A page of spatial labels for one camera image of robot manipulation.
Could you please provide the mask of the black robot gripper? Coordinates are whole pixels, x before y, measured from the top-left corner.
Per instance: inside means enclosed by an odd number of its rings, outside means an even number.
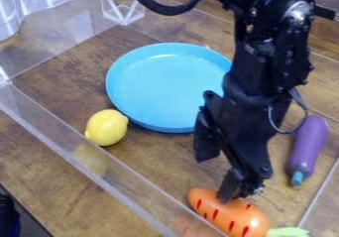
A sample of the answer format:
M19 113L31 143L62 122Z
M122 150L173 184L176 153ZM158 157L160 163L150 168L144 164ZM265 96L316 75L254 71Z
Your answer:
M194 123L193 151L198 163L224 151L232 168L218 191L222 203L261 193L262 182L272 176L266 143L277 133L290 97L282 93L262 104L250 105L210 90L204 92L204 106Z

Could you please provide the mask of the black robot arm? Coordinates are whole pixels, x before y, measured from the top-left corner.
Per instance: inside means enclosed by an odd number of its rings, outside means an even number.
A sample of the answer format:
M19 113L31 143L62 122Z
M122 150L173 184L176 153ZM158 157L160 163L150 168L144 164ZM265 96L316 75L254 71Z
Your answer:
M217 191L222 202L261 192L270 178L266 143L313 70L306 47L313 0L218 0L234 12L234 57L222 94L204 92L196 118L194 157L224 155L230 169Z

